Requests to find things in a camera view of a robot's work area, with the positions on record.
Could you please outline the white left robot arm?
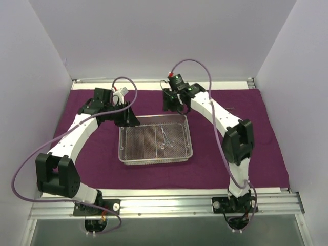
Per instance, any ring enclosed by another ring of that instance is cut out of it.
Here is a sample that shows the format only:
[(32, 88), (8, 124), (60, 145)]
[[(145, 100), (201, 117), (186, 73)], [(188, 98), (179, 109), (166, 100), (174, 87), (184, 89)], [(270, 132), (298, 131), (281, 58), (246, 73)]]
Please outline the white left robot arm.
[(100, 190), (82, 183), (75, 162), (89, 137), (104, 121), (112, 121), (118, 127), (140, 125), (130, 102), (124, 99), (127, 93), (127, 88), (95, 88), (93, 97), (77, 111), (68, 134), (48, 153), (40, 153), (36, 157), (39, 191), (85, 203), (85, 209), (92, 215), (103, 210)]

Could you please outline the wire mesh instrument tray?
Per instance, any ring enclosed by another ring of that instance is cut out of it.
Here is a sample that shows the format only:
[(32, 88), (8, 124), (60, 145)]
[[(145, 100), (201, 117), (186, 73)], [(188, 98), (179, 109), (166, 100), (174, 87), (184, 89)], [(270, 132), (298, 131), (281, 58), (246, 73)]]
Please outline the wire mesh instrument tray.
[[(137, 117), (137, 127), (119, 128), (118, 159), (127, 166), (184, 162), (193, 155), (188, 119), (180, 114)], [(160, 125), (174, 146), (160, 149), (163, 141)]]

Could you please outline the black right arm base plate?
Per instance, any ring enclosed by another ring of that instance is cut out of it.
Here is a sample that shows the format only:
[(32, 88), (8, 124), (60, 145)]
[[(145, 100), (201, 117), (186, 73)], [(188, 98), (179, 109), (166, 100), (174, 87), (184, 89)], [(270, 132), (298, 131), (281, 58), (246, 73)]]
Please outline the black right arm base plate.
[(212, 197), (212, 208), (215, 214), (229, 213), (256, 213), (258, 207), (254, 208), (255, 197), (244, 195), (243, 197)]

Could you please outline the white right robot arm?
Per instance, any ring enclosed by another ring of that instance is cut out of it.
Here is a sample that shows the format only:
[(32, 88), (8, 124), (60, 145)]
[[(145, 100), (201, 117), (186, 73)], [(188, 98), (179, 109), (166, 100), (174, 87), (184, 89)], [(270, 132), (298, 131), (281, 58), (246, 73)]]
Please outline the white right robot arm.
[(228, 207), (235, 212), (246, 205), (249, 191), (249, 163), (255, 146), (253, 124), (233, 115), (198, 83), (185, 82), (180, 74), (169, 73), (169, 89), (163, 89), (163, 110), (188, 114), (197, 111), (213, 124), (214, 134), (230, 177)]

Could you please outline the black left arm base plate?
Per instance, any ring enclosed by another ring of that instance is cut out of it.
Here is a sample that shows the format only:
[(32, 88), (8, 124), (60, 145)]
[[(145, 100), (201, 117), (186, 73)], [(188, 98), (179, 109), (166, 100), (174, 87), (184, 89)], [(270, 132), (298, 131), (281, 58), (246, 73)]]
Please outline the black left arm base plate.
[[(106, 208), (111, 212), (114, 212), (119, 215), (120, 203), (121, 203), (120, 199), (104, 199), (100, 207)], [(73, 215), (74, 216), (100, 216), (100, 215), (112, 216), (111, 213), (108, 213), (102, 209), (91, 207), (89, 204), (85, 206), (79, 203), (75, 204)]]

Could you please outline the steel surgical scissors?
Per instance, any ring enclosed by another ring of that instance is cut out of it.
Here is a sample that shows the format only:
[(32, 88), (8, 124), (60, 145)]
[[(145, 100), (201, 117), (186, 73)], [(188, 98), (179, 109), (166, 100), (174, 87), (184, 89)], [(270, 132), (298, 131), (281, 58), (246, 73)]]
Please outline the steel surgical scissors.
[(173, 147), (174, 146), (174, 141), (173, 140), (170, 140), (167, 135), (166, 135), (166, 132), (163, 128), (163, 125), (160, 125), (160, 129), (161, 129), (161, 132), (162, 132), (162, 138), (163, 138), (163, 141), (162, 143), (160, 144), (160, 149), (161, 150), (164, 150), (166, 148), (166, 146), (169, 146), (169, 147)]

